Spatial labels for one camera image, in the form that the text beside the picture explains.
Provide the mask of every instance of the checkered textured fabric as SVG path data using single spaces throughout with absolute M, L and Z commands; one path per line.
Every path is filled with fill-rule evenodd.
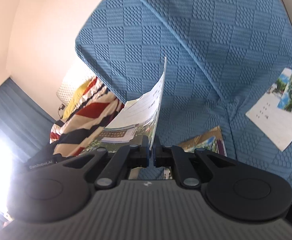
M 152 88 L 166 55 L 161 142 L 177 145 L 220 125 L 229 157 L 292 185 L 292 144 L 280 152 L 245 117 L 292 65 L 279 0 L 103 0 L 76 51 L 124 102 Z

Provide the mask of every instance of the gray ridged surface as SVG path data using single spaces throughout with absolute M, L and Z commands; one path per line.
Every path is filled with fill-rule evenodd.
M 236 223 L 215 213 L 195 190 L 183 190 L 174 180 L 122 181 L 99 191 L 72 218 L 51 224 L 13 221 L 0 232 L 2 240 L 292 240 L 284 220 L 261 225 Z

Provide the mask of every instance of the red stripe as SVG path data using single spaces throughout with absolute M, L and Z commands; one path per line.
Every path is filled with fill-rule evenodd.
M 52 140 L 55 140 L 55 139 L 58 140 L 60 137 L 61 136 L 57 133 L 51 132 L 51 134 L 50 134 L 50 139 L 52 139 Z
M 76 114 L 89 118 L 98 118 L 108 105 L 109 103 L 91 103 Z
M 93 81 L 91 81 L 89 84 L 88 84 L 88 86 L 87 86 L 87 88 L 85 89 L 85 91 L 84 91 L 84 93 L 83 93 L 83 95 L 85 95 L 94 85 L 96 85 L 96 82 L 97 82 L 97 77 L 96 78 L 94 78 L 94 80 Z
M 82 150 L 84 150 L 85 148 L 84 147 L 79 147 L 78 149 L 77 149 L 77 151 L 73 154 L 73 156 L 77 156 L 77 155 L 79 155 L 81 152 L 82 152 Z

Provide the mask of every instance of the striped blanket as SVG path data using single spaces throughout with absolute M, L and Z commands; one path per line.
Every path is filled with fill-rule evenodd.
M 55 145 L 53 154 L 63 157 L 80 154 L 123 107 L 99 78 L 92 79 L 73 113 L 53 125 L 50 134 L 50 143 Z

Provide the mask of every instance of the silver screw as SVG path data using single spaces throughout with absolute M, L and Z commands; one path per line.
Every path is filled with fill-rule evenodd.
M 199 180 L 195 178 L 187 178 L 184 180 L 184 184 L 187 186 L 197 186 L 199 184 Z
M 109 178 L 100 178 L 98 181 L 96 181 L 97 185 L 99 186 L 109 186 L 112 184 L 112 180 Z
M 106 152 L 106 149 L 105 148 L 98 148 L 97 151 L 98 152 Z

